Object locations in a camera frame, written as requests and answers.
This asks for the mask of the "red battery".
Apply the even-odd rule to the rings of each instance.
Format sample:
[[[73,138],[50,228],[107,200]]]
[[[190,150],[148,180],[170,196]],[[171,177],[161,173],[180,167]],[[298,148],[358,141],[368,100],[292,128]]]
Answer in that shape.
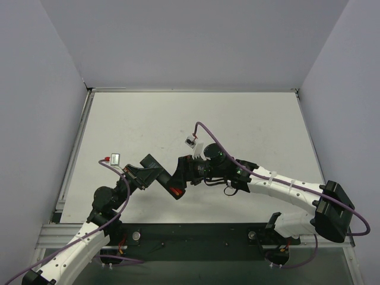
[[[178,189],[178,188],[173,188],[171,187],[170,188],[170,191],[173,195],[175,195],[176,197],[181,197],[183,194],[184,194],[184,191],[183,189]]]

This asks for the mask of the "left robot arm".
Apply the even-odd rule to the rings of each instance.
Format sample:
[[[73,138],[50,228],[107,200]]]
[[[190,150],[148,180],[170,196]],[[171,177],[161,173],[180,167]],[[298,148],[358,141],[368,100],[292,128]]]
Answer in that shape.
[[[115,244],[122,236],[119,220],[130,195],[136,189],[148,188],[163,172],[161,166],[139,168],[127,165],[118,172],[99,163],[119,176],[116,186],[101,186],[94,193],[92,210],[80,230],[63,248],[46,258],[47,263],[37,271],[30,268],[22,284],[73,284],[83,269],[107,244]]]

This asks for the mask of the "black remote control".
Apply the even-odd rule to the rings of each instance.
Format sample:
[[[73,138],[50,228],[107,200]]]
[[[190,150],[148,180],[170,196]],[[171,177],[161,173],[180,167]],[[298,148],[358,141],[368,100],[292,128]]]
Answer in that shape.
[[[151,154],[148,154],[146,155],[141,161],[140,161],[140,165],[142,165],[144,168],[150,168],[150,167],[161,167],[163,169],[161,175],[156,179],[156,181],[175,199],[175,200],[179,200],[181,199],[184,194],[185,194],[185,190],[183,189],[184,191],[184,194],[181,196],[181,197],[176,197],[175,195],[173,195],[170,191],[170,186],[169,186],[169,181],[170,179],[172,178],[171,175],[169,174],[169,172],[151,155]]]

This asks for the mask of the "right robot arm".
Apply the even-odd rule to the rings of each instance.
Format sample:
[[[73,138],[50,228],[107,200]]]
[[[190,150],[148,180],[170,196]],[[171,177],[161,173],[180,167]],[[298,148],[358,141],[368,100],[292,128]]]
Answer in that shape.
[[[349,233],[354,205],[337,182],[321,185],[290,179],[255,163],[233,160],[216,143],[206,146],[203,157],[180,157],[168,185],[178,194],[187,184],[201,182],[223,182],[237,191],[268,195],[300,208],[299,213],[273,215],[272,227],[284,238],[318,234],[342,243]]]

